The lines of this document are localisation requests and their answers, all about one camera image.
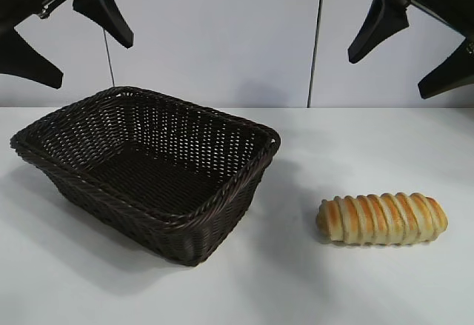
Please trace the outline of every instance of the wicker basket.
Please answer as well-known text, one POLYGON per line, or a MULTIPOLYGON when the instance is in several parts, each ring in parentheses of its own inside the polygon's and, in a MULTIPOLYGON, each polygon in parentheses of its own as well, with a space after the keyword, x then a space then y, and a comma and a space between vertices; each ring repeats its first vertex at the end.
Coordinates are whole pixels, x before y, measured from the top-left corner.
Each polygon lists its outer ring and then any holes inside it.
POLYGON ((63 107, 11 139, 69 201, 187 266, 240 221, 279 146, 269 127, 135 87, 63 107))

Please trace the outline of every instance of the bread roll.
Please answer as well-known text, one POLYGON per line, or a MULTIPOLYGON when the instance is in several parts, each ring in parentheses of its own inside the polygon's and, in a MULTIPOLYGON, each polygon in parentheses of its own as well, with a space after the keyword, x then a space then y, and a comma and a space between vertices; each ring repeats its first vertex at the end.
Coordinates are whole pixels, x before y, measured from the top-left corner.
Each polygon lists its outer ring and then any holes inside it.
POLYGON ((406 245, 434 241, 448 222, 432 198, 421 193, 385 193, 323 200, 316 224, 331 241, 406 245))

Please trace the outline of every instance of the white table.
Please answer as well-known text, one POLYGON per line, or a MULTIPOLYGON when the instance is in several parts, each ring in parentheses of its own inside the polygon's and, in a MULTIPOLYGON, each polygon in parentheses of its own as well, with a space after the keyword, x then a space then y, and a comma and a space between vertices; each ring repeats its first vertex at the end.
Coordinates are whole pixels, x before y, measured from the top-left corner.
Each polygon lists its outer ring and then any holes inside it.
POLYGON ((474 110, 227 110, 283 140, 250 211, 195 269, 66 202, 9 147, 53 109, 0 110, 0 324, 472 324, 474 110), (337 247, 321 199, 422 192, 431 245, 337 247))

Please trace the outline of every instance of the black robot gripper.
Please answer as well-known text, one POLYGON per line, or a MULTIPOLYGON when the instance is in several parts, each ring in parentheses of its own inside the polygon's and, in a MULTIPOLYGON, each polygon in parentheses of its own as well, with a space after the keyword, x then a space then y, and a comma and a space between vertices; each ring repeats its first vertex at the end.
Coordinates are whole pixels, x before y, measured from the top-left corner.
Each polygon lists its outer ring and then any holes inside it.
POLYGON ((474 0, 373 0, 361 30, 350 45, 349 61, 359 62, 385 39, 409 27, 410 5, 464 37, 459 48, 420 81, 421 97, 427 99, 474 84, 474 0))
MULTIPOLYGON (((61 87, 63 73, 38 54, 15 27, 33 14, 49 17, 65 1, 0 0, 0 73, 61 87)), ((103 27, 124 47, 133 46, 133 32, 114 0, 73 0, 73 9, 103 27)))

